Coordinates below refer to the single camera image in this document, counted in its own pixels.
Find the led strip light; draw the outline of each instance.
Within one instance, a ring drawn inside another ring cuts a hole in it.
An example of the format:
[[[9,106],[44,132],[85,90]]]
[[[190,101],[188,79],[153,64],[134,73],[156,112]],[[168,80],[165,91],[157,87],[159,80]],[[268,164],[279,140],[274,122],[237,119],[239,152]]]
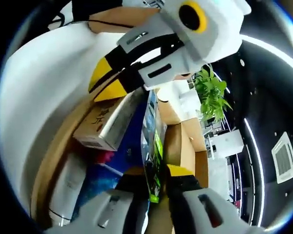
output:
[[[249,159],[250,159],[250,163],[251,163],[251,172],[252,172],[252,181],[253,181],[253,203],[252,203],[252,213],[251,213],[251,225],[253,224],[253,218],[254,218],[254,211],[255,211],[255,176],[254,176],[254,169],[253,169],[253,163],[252,163],[252,159],[251,159],[251,154],[249,151],[249,146],[245,145],[246,149],[248,151],[248,155],[249,155]]]
[[[225,125],[224,125],[223,121],[220,120],[220,122],[221,122],[221,126],[223,127],[223,129],[225,129]]]
[[[232,167],[232,170],[233,170],[233,177],[234,177],[233,183],[234,183],[234,187],[236,187],[234,167]],[[236,191],[235,191],[235,193],[234,193],[234,200],[236,201]]]
[[[284,62],[286,62],[290,67],[293,68],[293,58],[288,56],[286,53],[282,52],[281,50],[277,49],[273,45],[270,45],[266,42],[263,42],[262,40],[255,39],[246,35],[241,35],[242,40],[245,40],[249,43],[252,43],[254,45],[257,45],[265,50],[268,50],[272,54],[276,55],[280,59],[282,59]]]
[[[264,213],[264,207],[265,207],[265,180],[264,180],[264,171],[263,171],[263,164],[262,164],[262,160],[260,158],[260,153],[255,141],[255,137],[254,134],[251,130],[251,127],[249,125],[249,122],[247,121],[247,119],[244,119],[245,125],[250,133],[250,136],[252,138],[254,147],[255,147],[255,151],[256,151],[256,155],[257,155],[257,159],[258,159],[258,164],[259,164],[259,171],[260,171],[260,180],[261,180],[261,205],[260,205],[260,213],[259,213],[259,219],[258,219],[258,223],[257,226],[259,227],[262,224],[262,219],[263,219],[263,213]]]

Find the white wall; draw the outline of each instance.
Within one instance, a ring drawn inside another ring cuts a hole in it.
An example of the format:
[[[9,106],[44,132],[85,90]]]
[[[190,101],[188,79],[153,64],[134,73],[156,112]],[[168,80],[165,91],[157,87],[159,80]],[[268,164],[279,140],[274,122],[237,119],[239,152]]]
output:
[[[7,61],[0,82],[0,156],[29,213],[36,173],[53,135],[87,94],[98,60],[122,34],[93,34],[84,23],[50,31]]]

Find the potted plant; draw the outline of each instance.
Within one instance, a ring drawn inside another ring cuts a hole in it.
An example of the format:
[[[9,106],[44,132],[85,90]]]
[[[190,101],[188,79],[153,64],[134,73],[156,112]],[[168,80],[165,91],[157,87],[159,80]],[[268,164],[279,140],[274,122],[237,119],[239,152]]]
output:
[[[194,74],[194,86],[201,101],[201,113],[204,120],[215,117],[216,121],[224,118],[223,110],[231,106],[224,100],[224,91],[227,87],[225,81],[220,81],[209,66],[210,72],[202,68]]]

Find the yellow and black stripe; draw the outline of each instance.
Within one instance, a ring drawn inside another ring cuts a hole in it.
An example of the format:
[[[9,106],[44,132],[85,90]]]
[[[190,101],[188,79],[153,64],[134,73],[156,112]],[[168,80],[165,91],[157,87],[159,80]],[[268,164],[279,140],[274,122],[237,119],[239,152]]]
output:
[[[199,181],[188,169],[170,164],[167,168],[166,190],[169,198],[176,193],[201,189]]]
[[[144,85],[144,81],[138,72],[140,69],[164,59],[182,46],[184,46],[184,44],[179,40],[176,34],[152,38],[136,46],[128,54],[121,46],[117,46],[98,62],[91,76],[88,91],[91,93],[104,81],[119,73],[117,79],[110,82],[94,101],[123,97]],[[166,47],[167,49],[162,51],[159,56],[145,63],[137,62],[132,65],[132,63],[142,55],[159,47]]]
[[[115,189],[134,193],[136,197],[147,200],[149,195],[144,168],[128,169],[118,181]]]
[[[120,72],[101,92],[94,101],[120,98],[144,85],[135,65],[130,66]],[[89,92],[91,93],[104,81],[117,73],[117,69],[112,69],[106,57],[102,58],[91,77]]]

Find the ceiling air conditioner vent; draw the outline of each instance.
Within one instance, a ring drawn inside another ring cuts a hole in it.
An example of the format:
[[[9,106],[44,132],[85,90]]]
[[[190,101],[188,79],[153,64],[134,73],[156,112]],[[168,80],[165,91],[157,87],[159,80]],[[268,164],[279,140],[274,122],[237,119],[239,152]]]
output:
[[[272,157],[277,175],[277,183],[293,178],[293,148],[289,136],[284,132],[272,149]]]

